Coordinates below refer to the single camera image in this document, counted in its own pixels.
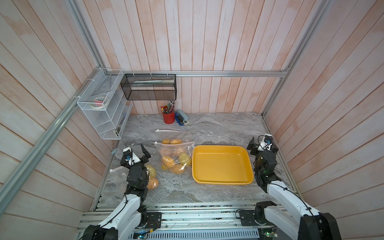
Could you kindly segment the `clear zipper bag pink zip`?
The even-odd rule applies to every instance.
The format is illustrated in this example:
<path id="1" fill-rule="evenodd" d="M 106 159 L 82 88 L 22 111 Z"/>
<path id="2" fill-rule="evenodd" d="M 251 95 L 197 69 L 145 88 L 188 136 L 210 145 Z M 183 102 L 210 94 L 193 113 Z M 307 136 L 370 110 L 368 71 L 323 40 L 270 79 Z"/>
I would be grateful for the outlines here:
<path id="1" fill-rule="evenodd" d="M 127 187 L 156 189 L 160 183 L 156 178 L 157 171 L 150 165 L 145 164 L 145 169 L 138 168 L 138 173 L 130 173 L 126 167 L 117 167 L 109 170 L 110 184 L 115 185 L 120 193 L 125 193 Z"/>

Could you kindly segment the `red metal pencil bucket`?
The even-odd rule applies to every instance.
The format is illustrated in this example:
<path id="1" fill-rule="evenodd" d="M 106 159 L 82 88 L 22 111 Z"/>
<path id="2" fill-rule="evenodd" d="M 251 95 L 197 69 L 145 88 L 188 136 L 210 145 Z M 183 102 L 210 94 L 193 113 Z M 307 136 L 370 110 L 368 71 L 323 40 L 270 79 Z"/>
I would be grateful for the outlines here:
<path id="1" fill-rule="evenodd" d="M 163 113 L 163 120 L 168 125 L 173 124 L 175 122 L 175 113 Z"/>

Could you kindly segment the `light blue stapler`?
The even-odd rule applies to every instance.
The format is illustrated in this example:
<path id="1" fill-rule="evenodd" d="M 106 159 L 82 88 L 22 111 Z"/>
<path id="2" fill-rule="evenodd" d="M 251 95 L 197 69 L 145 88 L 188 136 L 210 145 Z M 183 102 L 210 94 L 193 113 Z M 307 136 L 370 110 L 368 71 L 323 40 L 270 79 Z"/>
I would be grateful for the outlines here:
<path id="1" fill-rule="evenodd" d="M 188 121 L 188 116 L 181 110 L 181 109 L 179 109 L 179 110 L 176 110 L 179 114 L 180 114 L 180 116 L 183 118 L 183 120 L 184 120 L 184 125 L 188 125 L 189 124 L 189 121 Z"/>

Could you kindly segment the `yellow plastic tray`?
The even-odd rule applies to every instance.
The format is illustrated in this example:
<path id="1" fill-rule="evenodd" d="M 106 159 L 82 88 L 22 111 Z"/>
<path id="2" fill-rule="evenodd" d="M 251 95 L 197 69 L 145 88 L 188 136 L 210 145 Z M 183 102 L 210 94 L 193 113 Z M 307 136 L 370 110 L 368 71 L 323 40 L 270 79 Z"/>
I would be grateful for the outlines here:
<path id="1" fill-rule="evenodd" d="M 250 185 L 254 172 L 247 150 L 240 146 L 200 145 L 194 148 L 192 176 L 199 184 Z"/>

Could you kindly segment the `black mesh wall basket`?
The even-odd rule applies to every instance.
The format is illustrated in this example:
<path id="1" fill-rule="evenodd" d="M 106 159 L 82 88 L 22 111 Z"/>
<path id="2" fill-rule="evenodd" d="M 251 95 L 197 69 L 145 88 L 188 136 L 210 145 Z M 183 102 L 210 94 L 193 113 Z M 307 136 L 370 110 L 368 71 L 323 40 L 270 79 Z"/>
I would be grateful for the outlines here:
<path id="1" fill-rule="evenodd" d="M 177 99 L 177 79 L 174 74 L 124 74 L 120 85 L 128 101 Z"/>

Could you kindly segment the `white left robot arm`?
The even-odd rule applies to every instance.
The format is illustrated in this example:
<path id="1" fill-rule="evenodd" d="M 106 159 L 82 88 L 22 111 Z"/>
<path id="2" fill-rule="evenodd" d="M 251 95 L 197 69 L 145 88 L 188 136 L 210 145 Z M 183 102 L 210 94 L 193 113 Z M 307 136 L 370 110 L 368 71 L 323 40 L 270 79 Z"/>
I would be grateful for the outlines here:
<path id="1" fill-rule="evenodd" d="M 146 164 L 152 155 L 141 145 L 142 157 L 127 147 L 123 149 L 121 166 L 129 170 L 127 188 L 121 203 L 98 225 L 89 225 L 81 240 L 126 240 L 134 235 L 143 238 L 161 227 L 162 213 L 148 213 L 144 201 L 148 191 L 159 186 Z"/>

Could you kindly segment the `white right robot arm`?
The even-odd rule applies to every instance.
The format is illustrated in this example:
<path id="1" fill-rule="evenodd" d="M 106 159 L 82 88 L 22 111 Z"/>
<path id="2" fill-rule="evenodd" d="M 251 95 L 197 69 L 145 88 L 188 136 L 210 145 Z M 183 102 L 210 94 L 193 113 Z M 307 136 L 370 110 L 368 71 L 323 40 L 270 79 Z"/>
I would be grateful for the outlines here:
<path id="1" fill-rule="evenodd" d="M 291 191 L 275 174 L 278 147 L 273 136 L 252 138 L 247 149 L 255 156 L 254 172 L 258 186 L 275 200 L 258 202 L 254 211 L 239 210 L 243 226 L 275 225 L 293 240 L 339 240 L 337 220 L 321 213 Z"/>

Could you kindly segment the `tape roll on shelf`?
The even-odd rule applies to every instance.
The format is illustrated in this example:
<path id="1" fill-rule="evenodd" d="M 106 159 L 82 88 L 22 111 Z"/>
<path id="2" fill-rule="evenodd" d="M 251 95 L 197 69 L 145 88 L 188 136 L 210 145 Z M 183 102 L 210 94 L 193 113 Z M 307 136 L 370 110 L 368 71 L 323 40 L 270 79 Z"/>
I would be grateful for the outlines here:
<path id="1" fill-rule="evenodd" d="M 95 97 L 89 103 L 90 107 L 95 110 L 104 109 L 108 106 L 110 100 L 106 96 Z"/>

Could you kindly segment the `coloured pencils bunch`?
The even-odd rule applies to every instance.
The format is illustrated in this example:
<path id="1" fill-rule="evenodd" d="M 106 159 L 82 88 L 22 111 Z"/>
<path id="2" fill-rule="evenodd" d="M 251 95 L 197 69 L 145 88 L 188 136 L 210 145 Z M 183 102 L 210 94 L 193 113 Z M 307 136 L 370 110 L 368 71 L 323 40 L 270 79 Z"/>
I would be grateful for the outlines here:
<path id="1" fill-rule="evenodd" d="M 161 111 L 163 114 L 171 114 L 174 112 L 175 108 L 175 101 L 174 100 L 169 100 L 169 102 L 161 107 Z"/>

